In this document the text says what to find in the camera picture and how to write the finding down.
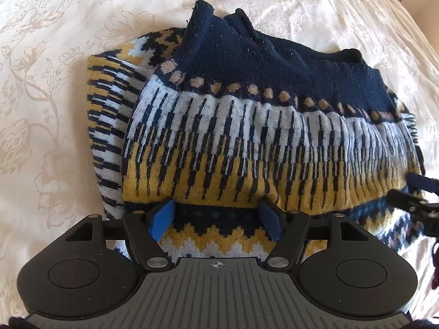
tan dot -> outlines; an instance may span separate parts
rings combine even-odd
[[[241,87],[241,85],[239,85],[239,83],[233,83],[233,84],[230,84],[230,85],[228,86],[227,90],[228,90],[229,92],[235,92],[235,91],[237,91],[240,87]]]
[[[204,84],[204,79],[196,76],[195,78],[190,80],[190,85],[193,87],[200,87]]]
[[[313,107],[314,106],[314,101],[311,98],[306,98],[305,99],[305,105],[308,107]]]
[[[401,99],[397,99],[397,101],[396,101],[396,107],[398,108],[398,111],[399,111],[400,113],[403,113],[404,110],[406,109],[406,107],[405,107],[404,103],[401,101]]]
[[[373,121],[378,121],[378,120],[380,119],[380,117],[378,116],[378,114],[377,114],[376,111],[372,111],[372,112],[370,113],[370,115],[372,116],[372,120],[373,120]]]
[[[290,99],[290,94],[288,94],[285,90],[282,90],[279,93],[279,100],[283,103],[286,103]]]
[[[177,68],[177,63],[175,63],[173,59],[167,60],[160,66],[160,69],[164,74],[172,72],[175,68]]]
[[[169,80],[175,84],[180,84],[184,79],[184,74],[181,73],[180,71],[175,71],[172,73],[171,77],[169,78]]]
[[[328,104],[328,102],[326,100],[320,99],[319,100],[319,107],[322,110],[326,110],[329,107],[329,104]]]
[[[361,110],[366,120],[370,120],[369,114],[366,112],[366,110]]]
[[[346,107],[348,108],[348,110],[349,110],[351,113],[356,114],[356,111],[355,111],[355,109],[354,109],[352,106],[348,105],[348,106],[346,106]]]
[[[249,91],[249,94],[252,95],[258,95],[259,91],[258,91],[258,87],[254,84],[251,84],[247,87],[247,90]]]
[[[268,87],[264,90],[264,98],[266,99],[272,99],[273,98],[273,89]]]
[[[210,90],[212,91],[212,93],[218,94],[221,90],[221,83],[213,83],[210,86]]]

circular cover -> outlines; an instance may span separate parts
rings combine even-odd
[[[374,240],[342,241],[308,257],[297,277],[304,293],[323,309],[348,317],[401,311],[416,290],[416,273]]]
[[[136,284],[136,267],[109,249],[69,251],[50,246],[23,267],[17,280],[28,311],[54,318],[109,311],[126,299]]]

metal screw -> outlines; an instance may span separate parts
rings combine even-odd
[[[272,257],[268,260],[268,265],[275,268],[287,267],[289,264],[290,262],[284,257]]]
[[[164,257],[152,257],[146,262],[146,264],[151,268],[162,268],[168,264],[168,260]]]

sweater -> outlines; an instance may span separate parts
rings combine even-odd
[[[274,242],[254,210],[262,196],[342,212],[395,249],[418,236],[383,198],[419,172],[414,117],[355,49],[319,53],[197,2],[186,30],[89,58],[88,98],[109,217],[172,196],[161,246],[173,260],[264,258]]]

bed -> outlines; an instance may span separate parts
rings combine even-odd
[[[102,212],[87,138],[91,54],[184,27],[196,0],[0,0],[0,322],[26,310],[20,268],[86,214]],[[428,176],[439,173],[439,59],[397,0],[206,0],[256,29],[323,52],[361,50],[418,118]],[[415,318],[439,311],[433,240],[403,256],[416,269]]]

